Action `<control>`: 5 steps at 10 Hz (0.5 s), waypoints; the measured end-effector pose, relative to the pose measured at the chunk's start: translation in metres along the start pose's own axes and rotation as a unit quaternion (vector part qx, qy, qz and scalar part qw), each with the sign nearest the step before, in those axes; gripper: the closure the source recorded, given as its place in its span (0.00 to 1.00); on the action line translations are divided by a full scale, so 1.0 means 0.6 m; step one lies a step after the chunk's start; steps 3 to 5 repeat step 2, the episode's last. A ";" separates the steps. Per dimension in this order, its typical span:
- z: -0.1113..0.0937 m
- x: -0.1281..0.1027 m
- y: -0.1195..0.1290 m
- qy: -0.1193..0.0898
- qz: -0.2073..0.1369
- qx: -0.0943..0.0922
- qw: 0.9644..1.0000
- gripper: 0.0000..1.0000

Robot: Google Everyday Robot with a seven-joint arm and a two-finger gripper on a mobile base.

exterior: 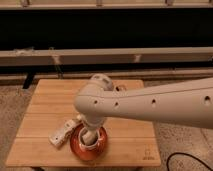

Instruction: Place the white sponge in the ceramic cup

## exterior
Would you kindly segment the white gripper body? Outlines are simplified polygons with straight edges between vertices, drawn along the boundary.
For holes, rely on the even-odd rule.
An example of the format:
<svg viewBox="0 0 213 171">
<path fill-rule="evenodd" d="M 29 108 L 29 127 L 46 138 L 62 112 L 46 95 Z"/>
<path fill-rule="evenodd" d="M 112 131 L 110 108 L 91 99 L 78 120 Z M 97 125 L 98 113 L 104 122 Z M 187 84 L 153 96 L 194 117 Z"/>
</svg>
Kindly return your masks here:
<svg viewBox="0 0 213 171">
<path fill-rule="evenodd" d="M 83 141 L 87 146 L 93 145 L 98 139 L 98 127 L 83 123 L 86 133 L 82 135 Z"/>
</svg>

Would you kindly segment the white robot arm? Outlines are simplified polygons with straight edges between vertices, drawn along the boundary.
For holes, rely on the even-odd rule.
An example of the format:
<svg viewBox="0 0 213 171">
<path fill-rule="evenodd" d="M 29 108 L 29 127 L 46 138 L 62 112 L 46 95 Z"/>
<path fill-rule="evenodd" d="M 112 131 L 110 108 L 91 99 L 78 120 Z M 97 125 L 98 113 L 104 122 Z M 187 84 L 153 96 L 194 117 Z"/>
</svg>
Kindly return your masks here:
<svg viewBox="0 0 213 171">
<path fill-rule="evenodd" d="M 157 121 L 213 129 L 213 78 L 115 91 L 104 74 L 93 75 L 79 91 L 74 106 L 82 114 L 86 145 L 107 117 Z"/>
</svg>

